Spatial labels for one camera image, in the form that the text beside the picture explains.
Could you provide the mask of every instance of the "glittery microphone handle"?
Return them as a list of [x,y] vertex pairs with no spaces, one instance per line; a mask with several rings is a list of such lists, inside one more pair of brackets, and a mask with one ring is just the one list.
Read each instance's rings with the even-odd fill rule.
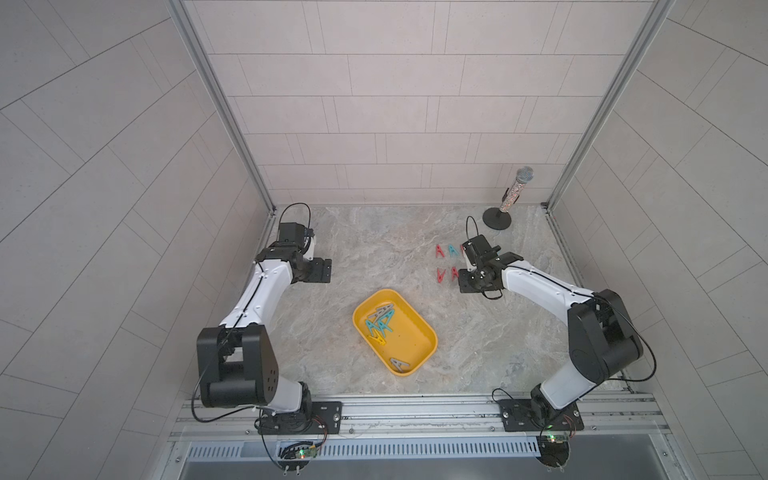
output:
[[518,174],[515,177],[515,182],[512,184],[511,187],[509,187],[509,190],[507,190],[507,193],[504,197],[504,200],[502,201],[502,205],[499,207],[499,210],[502,212],[509,212],[509,207],[511,207],[520,196],[520,192],[522,191],[523,187],[526,183],[531,181],[533,179],[533,169],[530,167],[523,167],[518,170]]

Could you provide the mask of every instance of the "black mounting plate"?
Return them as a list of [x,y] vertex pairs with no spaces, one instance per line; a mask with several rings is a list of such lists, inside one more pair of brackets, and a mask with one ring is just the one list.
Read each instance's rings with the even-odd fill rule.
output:
[[[333,416],[339,414],[339,420]],[[339,433],[341,428],[341,402],[312,402],[311,417],[320,417],[327,425],[328,435]],[[275,416],[264,415],[257,426],[261,435],[322,435],[323,427],[312,421],[306,431],[296,431],[296,421],[293,414],[278,413]]]
[[[496,402],[502,411],[502,422],[504,423],[505,432],[537,432],[538,434],[541,431],[541,427],[545,426],[536,425],[531,419],[531,399],[499,399]],[[508,413],[508,418],[504,418],[504,412]],[[560,415],[555,417],[553,421],[549,422],[552,428],[548,429],[548,431],[570,431],[571,426],[565,419],[566,415],[571,417],[571,420],[576,423],[577,431],[584,430],[581,413],[578,411],[576,402],[573,402]]]

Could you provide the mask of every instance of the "yellow tray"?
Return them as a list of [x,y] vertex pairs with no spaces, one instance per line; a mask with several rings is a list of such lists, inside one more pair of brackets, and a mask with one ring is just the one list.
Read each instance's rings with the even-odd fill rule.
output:
[[[390,303],[395,310],[387,323],[392,332],[383,329],[386,337],[381,339],[378,330],[374,329],[373,332],[378,338],[376,339],[370,335],[366,320],[376,313],[376,309]],[[384,365],[397,376],[408,376],[414,373],[437,350],[435,330],[395,290],[388,288],[379,290],[360,303],[353,314],[353,322],[357,331]],[[400,365],[402,372],[390,362],[391,359],[402,363]]]

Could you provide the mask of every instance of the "white wall tile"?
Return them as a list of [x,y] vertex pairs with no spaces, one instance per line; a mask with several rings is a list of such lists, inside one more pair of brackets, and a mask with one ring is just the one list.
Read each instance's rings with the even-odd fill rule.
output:
[[188,141],[141,196],[134,210],[170,242],[210,177],[205,160]]
[[0,243],[0,318],[37,328],[143,192],[111,151],[93,157]]
[[109,148],[145,187],[205,122],[187,82],[165,94],[109,142]]
[[[573,213],[570,204],[566,206],[568,211]],[[654,305],[643,282],[632,270],[629,260],[624,256],[607,225],[598,228],[587,242],[587,246],[608,287],[621,295],[631,317],[640,315]]]
[[768,66],[740,56],[697,111],[763,162],[768,161]]
[[0,10],[0,106],[17,100],[74,63],[22,0],[5,2]]
[[178,320],[168,333],[163,349],[136,398],[135,409],[167,416],[192,360],[194,344],[200,329],[208,321],[214,304],[194,287],[179,312]]
[[766,311],[766,281],[768,266],[758,263],[710,292],[710,298],[717,308],[764,369],[768,367],[768,352],[760,342],[768,334],[768,328],[763,321]]
[[701,105],[704,98],[710,94],[717,82],[720,81],[723,75],[725,75],[725,72],[728,71],[730,66],[733,65],[740,55],[741,54],[738,51],[726,47],[725,50],[723,50],[723,53],[720,54],[720,57],[717,57],[717,60],[712,67],[710,67],[704,75],[704,78],[701,79],[699,84],[696,85],[694,90],[688,95],[688,98],[685,99],[685,104],[694,110],[699,108],[699,105]]
[[710,124],[641,73],[635,73],[616,112],[673,167]]
[[539,54],[555,8],[551,2],[452,3],[445,53]]
[[257,165],[292,165],[294,163],[285,134],[246,134],[244,137]]
[[632,195],[694,276],[744,247],[736,232],[664,159],[656,159]]
[[32,332],[29,330],[0,320],[0,369],[5,370],[31,335]]
[[12,376],[0,376],[0,408],[63,419],[77,397],[77,393]]
[[575,2],[554,52],[623,55],[649,6],[648,2]]
[[749,352],[737,353],[715,363],[697,369],[699,377],[706,386],[727,382],[752,373],[763,371],[760,364]]
[[[717,405],[723,410],[728,422],[746,446],[750,459],[757,466],[761,475],[766,474],[765,451],[768,449],[765,439],[755,438],[755,429],[768,425],[768,419],[761,402],[766,400],[768,392],[768,377],[764,372],[755,373],[740,379],[731,380],[710,387],[710,392]],[[735,465],[734,468],[744,468],[738,473],[748,472],[750,464],[745,460],[745,465]]]
[[580,232],[585,232],[592,220],[598,216],[598,210],[587,196],[587,192],[577,181],[571,180],[563,192],[563,203],[568,207],[568,212],[576,223]]
[[445,53],[445,39],[448,35],[448,14],[451,4],[435,2],[435,20],[432,23],[432,53]]
[[90,58],[48,0],[25,1],[76,65]]
[[694,366],[744,351],[744,345],[661,236],[632,259],[661,314]]
[[91,57],[168,18],[165,5],[152,0],[51,0],[51,5]]
[[95,478],[157,351],[118,330],[29,478]]
[[221,123],[221,117],[218,113],[211,116],[199,130],[208,151],[213,155],[218,165],[224,162],[224,158],[232,151],[232,140]]
[[0,115],[0,238],[16,228],[69,173]]
[[746,246],[699,276],[697,280],[705,292],[711,292],[762,261],[754,250]]
[[477,164],[546,163],[556,134],[483,134]]
[[[582,274],[584,274],[584,268],[587,263],[593,261],[592,254],[589,252],[587,244],[584,242],[584,238],[581,237],[581,233],[579,232],[578,227],[576,227],[576,223],[574,222],[571,213],[568,212],[565,202],[558,202],[555,206],[554,219],[558,222],[558,226],[565,237],[565,241],[568,242],[568,248],[574,257],[576,267],[580,268]],[[590,285],[590,288],[595,289],[597,287]]]
[[252,95],[248,80],[245,78],[239,55],[208,55],[214,67],[216,78],[219,79],[222,90],[229,96]]
[[363,190],[360,189],[291,190],[290,196],[295,201],[310,205],[362,205],[366,202]]
[[624,181],[648,151],[648,144],[614,111],[594,140],[594,149]]
[[173,20],[166,20],[141,33],[152,50],[152,55],[163,69],[171,85],[184,80],[194,71],[194,63],[181,41]]
[[213,53],[312,53],[301,2],[194,2]]
[[253,95],[351,95],[346,55],[239,55]]
[[168,336],[168,332],[132,311],[128,312],[121,327],[158,348],[163,346]]
[[744,450],[735,452],[707,453],[699,460],[708,475],[753,475],[757,473],[750,456]]
[[48,447],[60,419],[0,409],[0,464],[8,478],[27,478]]
[[349,188],[419,188],[422,166],[347,165],[346,177]]
[[502,201],[505,188],[445,188],[442,202],[454,204],[497,205]]
[[491,188],[496,186],[501,171],[501,165],[440,165],[433,169],[429,186]]
[[237,106],[252,134],[328,132],[320,97],[237,97]]
[[599,97],[539,97],[525,131],[580,134],[587,127],[598,103]]
[[716,41],[667,20],[639,69],[678,100],[685,101],[724,49]]
[[126,478],[138,480],[152,454],[157,437],[144,433],[120,431],[109,456],[101,467],[98,480]]
[[768,5],[760,0],[712,0],[705,5],[693,23],[694,30],[768,63],[764,28]]
[[574,55],[558,95],[601,97],[622,58],[622,55]]
[[440,97],[437,131],[514,132],[524,101],[522,97]]
[[442,203],[442,188],[376,188],[365,189],[366,204],[414,205]]
[[326,53],[432,53],[431,2],[320,2]]
[[133,311],[169,331],[213,243],[203,224],[189,215],[136,299]]
[[298,135],[305,164],[374,164],[374,134]]
[[388,164],[463,164],[469,134],[387,134]]
[[138,235],[118,226],[6,372],[79,392],[159,260]]
[[69,174],[82,167],[83,160],[24,101],[13,102],[2,109],[2,114]]
[[339,188],[333,165],[267,165],[272,188]]
[[606,164],[585,190],[622,250],[650,225],[643,209]]
[[125,42],[32,92],[24,102],[88,159],[160,96],[136,49]]
[[336,97],[334,101],[343,133],[407,133],[425,128],[427,97]]
[[570,55],[467,55],[462,95],[557,95]]
[[[643,337],[653,347],[659,362],[656,379],[695,452],[741,449],[733,430],[712,400],[707,387],[698,378],[667,322],[661,321],[645,330]],[[707,422],[701,422],[702,418],[706,418]]]
[[227,279],[230,265],[247,227],[248,224],[243,222],[237,211],[234,208],[230,209],[213,246],[205,257],[200,275],[217,291],[221,290],[224,280]]
[[458,95],[463,68],[463,55],[349,56],[355,95]]

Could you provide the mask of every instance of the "microphone grille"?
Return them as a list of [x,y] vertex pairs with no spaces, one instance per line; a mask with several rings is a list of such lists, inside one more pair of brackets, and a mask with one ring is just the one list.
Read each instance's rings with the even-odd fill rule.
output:
[[530,167],[523,167],[518,169],[518,176],[515,178],[521,184],[526,184],[533,180],[533,169]]

